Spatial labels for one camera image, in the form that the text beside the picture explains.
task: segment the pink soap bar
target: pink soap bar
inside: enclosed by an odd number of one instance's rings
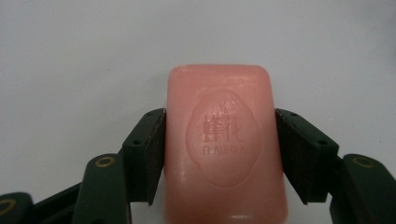
[[[165,223],[286,222],[275,109],[262,67],[174,68],[166,116]]]

